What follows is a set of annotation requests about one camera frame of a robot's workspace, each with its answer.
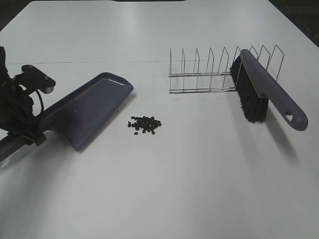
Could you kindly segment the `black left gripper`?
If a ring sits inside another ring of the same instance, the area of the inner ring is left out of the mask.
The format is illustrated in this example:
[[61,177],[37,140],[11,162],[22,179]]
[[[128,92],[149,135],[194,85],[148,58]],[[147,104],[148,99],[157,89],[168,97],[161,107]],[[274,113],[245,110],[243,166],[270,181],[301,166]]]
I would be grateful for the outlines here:
[[34,101],[24,90],[25,87],[18,86],[14,78],[0,78],[0,128],[9,135],[26,138],[27,145],[39,146],[46,141],[46,136],[37,129]]

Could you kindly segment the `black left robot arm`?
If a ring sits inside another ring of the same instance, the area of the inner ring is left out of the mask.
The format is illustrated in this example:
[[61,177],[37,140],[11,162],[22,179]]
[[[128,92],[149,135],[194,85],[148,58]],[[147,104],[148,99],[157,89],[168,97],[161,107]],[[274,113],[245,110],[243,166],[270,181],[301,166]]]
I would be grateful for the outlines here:
[[56,83],[33,65],[23,65],[21,73],[10,77],[6,53],[0,47],[0,128],[7,138],[24,144],[40,145],[46,140],[40,130],[44,103],[40,93],[50,94]]

